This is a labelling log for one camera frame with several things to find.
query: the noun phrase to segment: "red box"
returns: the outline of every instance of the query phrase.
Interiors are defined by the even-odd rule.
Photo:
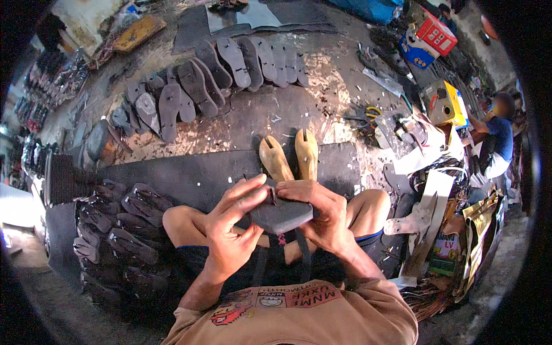
[[[441,55],[446,56],[458,43],[458,40],[446,25],[441,23],[425,8],[422,9],[426,12],[428,18],[424,20],[416,36],[435,48]]]

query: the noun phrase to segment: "brown t-shirt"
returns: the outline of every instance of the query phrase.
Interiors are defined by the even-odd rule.
[[[163,344],[415,344],[418,322],[392,282],[354,292],[323,280],[231,293],[216,309],[177,308]]]

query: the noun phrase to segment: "knee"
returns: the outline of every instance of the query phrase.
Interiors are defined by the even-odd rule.
[[[391,208],[391,198],[386,191],[380,189],[367,189],[363,192],[365,194],[366,201],[375,205],[385,215],[389,213]]]
[[[195,209],[188,206],[175,206],[163,213],[163,227],[169,233],[175,228],[179,228],[182,222],[190,219]]]

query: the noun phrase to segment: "rubber mat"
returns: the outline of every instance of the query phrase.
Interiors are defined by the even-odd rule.
[[[296,172],[295,149],[293,145],[284,148],[291,170]],[[354,185],[360,184],[358,162],[352,160],[356,155],[357,151],[351,143],[321,145],[318,182],[347,199],[352,198]],[[187,205],[208,213],[219,202],[224,191],[239,181],[243,174],[257,175],[261,170],[258,153],[243,150],[121,164],[104,168],[99,175],[122,182],[127,188],[136,182],[147,183],[160,195],[168,196],[175,205]],[[240,226],[248,226],[248,221],[242,220]]]
[[[79,263],[73,252],[78,237],[75,221],[77,203],[56,205],[46,209],[46,227],[50,236],[48,265],[76,289],[81,288]]]
[[[267,3],[267,6],[283,26],[260,26],[251,29],[249,24],[239,24],[219,30],[213,35],[209,31],[209,22],[204,6],[186,9],[178,21],[178,31],[174,37],[172,54],[180,54],[186,49],[194,48],[205,39],[213,41],[217,38],[251,35],[257,31],[304,30],[329,34],[338,33],[333,21],[328,19],[317,9],[317,5],[310,1],[271,1]]]

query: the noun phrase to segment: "blue shirt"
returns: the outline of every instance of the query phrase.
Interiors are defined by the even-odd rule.
[[[452,19],[447,19],[445,16],[442,16],[439,21],[445,24],[450,29],[450,31],[452,31],[453,35],[456,36],[457,28],[456,28],[456,24]]]
[[[504,158],[506,162],[511,162],[512,151],[514,150],[512,123],[508,120],[495,117],[486,124],[489,134],[496,136],[495,152]]]

